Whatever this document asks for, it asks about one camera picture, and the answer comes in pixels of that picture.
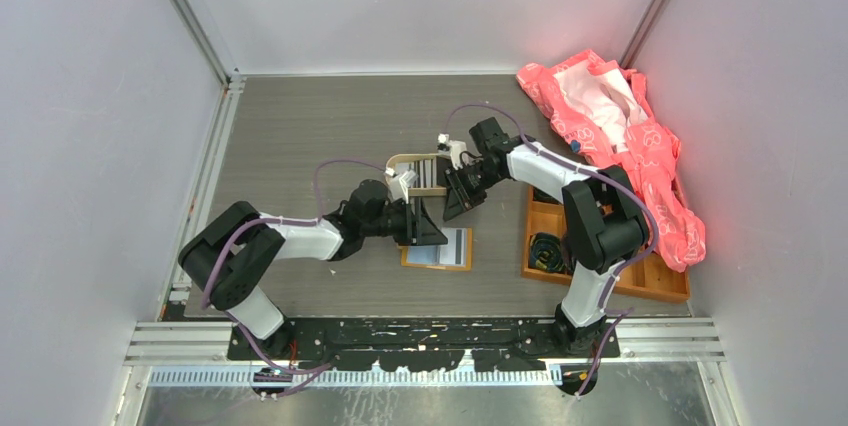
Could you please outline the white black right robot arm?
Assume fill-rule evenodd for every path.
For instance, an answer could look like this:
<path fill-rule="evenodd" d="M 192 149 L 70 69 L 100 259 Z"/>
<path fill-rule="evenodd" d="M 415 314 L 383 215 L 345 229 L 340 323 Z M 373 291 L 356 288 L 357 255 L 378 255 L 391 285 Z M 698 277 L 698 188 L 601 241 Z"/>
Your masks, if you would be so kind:
<path fill-rule="evenodd" d="M 452 162 L 444 173 L 443 220 L 481 205 L 488 190 L 505 179 L 523 182 L 561 204 L 563 259 L 574 271 L 555 309 L 552 335 L 562 353 L 582 355 L 608 317 L 606 306 L 620 269 L 649 240 L 643 203 L 618 166 L 581 165 L 523 134 L 508 136 L 493 117 L 475 124 L 469 133 L 477 149 L 474 155 L 446 133 L 437 140 L 439 152 Z"/>

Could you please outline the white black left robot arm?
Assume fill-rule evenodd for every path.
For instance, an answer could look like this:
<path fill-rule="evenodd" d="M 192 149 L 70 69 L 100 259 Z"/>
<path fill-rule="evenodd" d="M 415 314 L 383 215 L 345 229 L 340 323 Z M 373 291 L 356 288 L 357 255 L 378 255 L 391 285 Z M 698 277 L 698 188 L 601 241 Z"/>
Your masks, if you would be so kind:
<path fill-rule="evenodd" d="M 238 201 L 211 221 L 179 252 L 177 262 L 202 289 L 204 306 L 234 318 L 269 359 L 292 343 L 285 314 L 261 291 L 270 265 L 283 259 L 341 261 L 368 238 L 399 246 L 442 246 L 447 237 L 419 201 L 393 199 L 377 180 L 361 182 L 339 207 L 317 219 L 272 216 Z"/>

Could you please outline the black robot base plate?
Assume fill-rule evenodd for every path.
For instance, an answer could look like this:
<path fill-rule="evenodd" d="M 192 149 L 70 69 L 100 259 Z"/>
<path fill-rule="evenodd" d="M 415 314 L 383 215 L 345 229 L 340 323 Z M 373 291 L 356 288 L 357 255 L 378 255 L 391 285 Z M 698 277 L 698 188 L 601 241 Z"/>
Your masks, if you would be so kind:
<path fill-rule="evenodd" d="M 547 317 L 294 318 L 259 341 L 263 354 L 304 368 L 329 363 L 337 371 L 379 367 L 387 372 L 453 371 L 468 357 L 476 372 L 541 371 L 549 360 L 591 365 L 616 358 L 618 338 L 603 325 L 569 340 L 564 326 Z"/>

